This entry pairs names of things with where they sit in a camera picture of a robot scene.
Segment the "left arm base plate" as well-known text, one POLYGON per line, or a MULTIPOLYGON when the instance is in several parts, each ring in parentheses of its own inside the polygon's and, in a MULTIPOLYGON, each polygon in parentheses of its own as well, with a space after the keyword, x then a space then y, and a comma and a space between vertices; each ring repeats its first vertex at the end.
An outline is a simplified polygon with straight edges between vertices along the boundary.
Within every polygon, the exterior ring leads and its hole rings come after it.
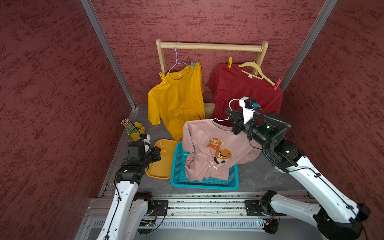
POLYGON ((168 212, 168 200, 153 200, 149 205, 149 216, 166 216, 168 212))

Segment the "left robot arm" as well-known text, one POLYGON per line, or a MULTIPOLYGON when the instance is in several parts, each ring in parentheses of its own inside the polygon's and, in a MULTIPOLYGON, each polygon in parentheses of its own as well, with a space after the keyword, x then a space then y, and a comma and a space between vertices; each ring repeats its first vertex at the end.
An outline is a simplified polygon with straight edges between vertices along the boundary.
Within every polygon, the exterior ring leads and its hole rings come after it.
POLYGON ((141 220, 154 206, 150 192, 138 192, 139 184, 147 167, 159 160, 161 148, 152 148, 149 140, 129 143, 126 163, 115 175, 115 194, 99 240, 134 239, 141 220))

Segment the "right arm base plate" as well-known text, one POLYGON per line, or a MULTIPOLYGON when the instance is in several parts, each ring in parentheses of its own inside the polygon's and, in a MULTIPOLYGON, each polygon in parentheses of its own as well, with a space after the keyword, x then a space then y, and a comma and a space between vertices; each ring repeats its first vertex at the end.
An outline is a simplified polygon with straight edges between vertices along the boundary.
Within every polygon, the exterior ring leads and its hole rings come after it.
POLYGON ((286 214, 276 213, 271 207, 262 207, 260 201, 246 200, 245 209, 248 217, 272 218, 286 216, 286 214))

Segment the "white wire hanger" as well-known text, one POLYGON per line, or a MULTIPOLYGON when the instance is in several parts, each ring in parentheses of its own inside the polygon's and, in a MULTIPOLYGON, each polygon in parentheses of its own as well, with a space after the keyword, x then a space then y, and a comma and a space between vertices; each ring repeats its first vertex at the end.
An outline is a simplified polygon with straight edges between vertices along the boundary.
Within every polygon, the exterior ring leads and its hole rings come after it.
POLYGON ((231 121, 229 120, 229 117, 226 113, 227 109, 232 109, 231 104, 234 102, 238 102, 239 99, 232 99, 232 100, 215 100, 215 108, 212 113, 211 119, 214 120, 216 123, 221 125, 230 125, 231 121))

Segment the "pink printed t-shirt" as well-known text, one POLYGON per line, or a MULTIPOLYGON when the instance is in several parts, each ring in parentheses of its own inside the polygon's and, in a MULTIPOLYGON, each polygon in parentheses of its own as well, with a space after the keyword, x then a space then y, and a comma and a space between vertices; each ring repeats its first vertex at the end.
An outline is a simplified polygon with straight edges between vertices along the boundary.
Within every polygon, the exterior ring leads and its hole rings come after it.
POLYGON ((227 181, 232 166, 252 162, 262 152, 262 146, 249 141, 244 132, 235 135, 232 128, 208 119, 184 124, 182 147, 189 153, 185 173, 191 182, 227 181))

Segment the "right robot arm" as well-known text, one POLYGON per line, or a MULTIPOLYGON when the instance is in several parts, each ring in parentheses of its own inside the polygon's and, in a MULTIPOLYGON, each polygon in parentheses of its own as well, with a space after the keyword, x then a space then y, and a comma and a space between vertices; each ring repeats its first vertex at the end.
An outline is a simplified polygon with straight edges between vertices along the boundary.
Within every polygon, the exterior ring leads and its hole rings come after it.
POLYGON ((316 227, 328 240, 357 240, 366 232, 363 222, 370 208, 339 191, 294 143, 286 140, 291 124, 281 115, 252 109, 251 118, 246 120, 240 111, 227 109, 226 113, 235 135, 244 132, 249 141, 259 143, 263 155, 277 170, 294 177, 317 200, 317 204, 308 204, 267 191, 259 202, 265 215, 294 217, 316 227))

